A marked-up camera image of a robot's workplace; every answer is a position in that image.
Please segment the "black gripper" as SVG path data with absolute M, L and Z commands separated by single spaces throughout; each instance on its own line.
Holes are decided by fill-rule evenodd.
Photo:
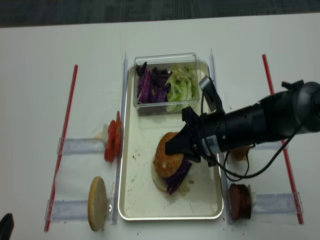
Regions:
M 165 143 L 165 153 L 167 155 L 188 155 L 191 161 L 200 163 L 201 157 L 206 157 L 200 131 L 200 117 L 189 106 L 182 110 L 182 120 L 185 126 Z

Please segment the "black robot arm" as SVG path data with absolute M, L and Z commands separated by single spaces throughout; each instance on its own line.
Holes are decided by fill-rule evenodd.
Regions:
M 215 86 L 202 93 L 215 112 L 197 115 L 191 107 L 182 110 L 183 129 L 165 144 L 168 155 L 184 154 L 198 163 L 214 162 L 218 153 L 266 142 L 288 139 L 293 133 L 320 130 L 320 85 L 300 80 L 283 82 L 285 91 L 263 98 L 254 105 L 225 113 Z

